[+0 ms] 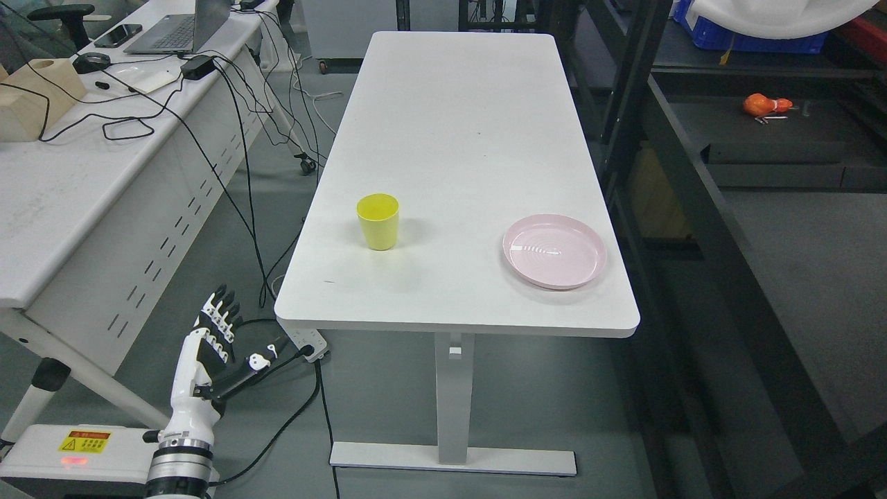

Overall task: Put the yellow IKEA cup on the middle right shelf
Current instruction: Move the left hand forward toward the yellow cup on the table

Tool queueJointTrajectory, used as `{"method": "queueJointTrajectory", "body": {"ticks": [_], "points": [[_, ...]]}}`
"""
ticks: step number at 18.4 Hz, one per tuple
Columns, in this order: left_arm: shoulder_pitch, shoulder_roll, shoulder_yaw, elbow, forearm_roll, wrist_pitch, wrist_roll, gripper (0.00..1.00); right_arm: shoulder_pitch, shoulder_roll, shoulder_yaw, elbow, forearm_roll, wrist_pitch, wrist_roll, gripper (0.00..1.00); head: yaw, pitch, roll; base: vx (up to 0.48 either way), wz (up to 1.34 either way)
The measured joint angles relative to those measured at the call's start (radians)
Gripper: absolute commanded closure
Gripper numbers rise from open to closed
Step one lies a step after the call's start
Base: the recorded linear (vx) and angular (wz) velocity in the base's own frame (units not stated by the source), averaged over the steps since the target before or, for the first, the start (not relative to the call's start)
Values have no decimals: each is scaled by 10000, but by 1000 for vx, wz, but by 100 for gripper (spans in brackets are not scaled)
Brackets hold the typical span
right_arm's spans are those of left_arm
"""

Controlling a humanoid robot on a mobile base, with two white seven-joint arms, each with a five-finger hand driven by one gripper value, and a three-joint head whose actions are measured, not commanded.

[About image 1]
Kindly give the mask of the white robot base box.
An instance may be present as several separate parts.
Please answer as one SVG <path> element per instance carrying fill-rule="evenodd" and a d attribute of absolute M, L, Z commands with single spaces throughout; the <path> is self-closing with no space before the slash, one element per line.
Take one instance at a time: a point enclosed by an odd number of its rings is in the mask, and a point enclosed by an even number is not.
<path fill-rule="evenodd" d="M 2 461 L 2 482 L 33 498 L 143 498 L 157 432 L 33 424 Z"/>

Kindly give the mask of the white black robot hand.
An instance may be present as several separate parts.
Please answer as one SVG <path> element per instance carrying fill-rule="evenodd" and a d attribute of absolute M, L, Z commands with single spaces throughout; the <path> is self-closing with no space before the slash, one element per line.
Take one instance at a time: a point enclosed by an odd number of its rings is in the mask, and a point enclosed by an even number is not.
<path fill-rule="evenodd" d="M 269 372 L 291 344 L 282 335 L 238 360 L 234 342 L 243 323 L 235 292 L 219 285 L 203 303 L 184 338 L 169 398 L 171 420 L 163 430 L 144 432 L 143 442 L 212 447 L 213 427 L 224 416 L 226 401 L 246 389 L 257 376 Z"/>

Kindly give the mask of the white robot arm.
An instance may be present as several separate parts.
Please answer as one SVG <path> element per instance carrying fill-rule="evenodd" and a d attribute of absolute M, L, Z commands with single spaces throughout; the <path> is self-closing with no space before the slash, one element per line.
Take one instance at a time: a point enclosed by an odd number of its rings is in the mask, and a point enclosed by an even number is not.
<path fill-rule="evenodd" d="M 164 440 L 153 453 L 146 498 L 209 498 L 213 471 L 211 446 L 203 440 Z"/>

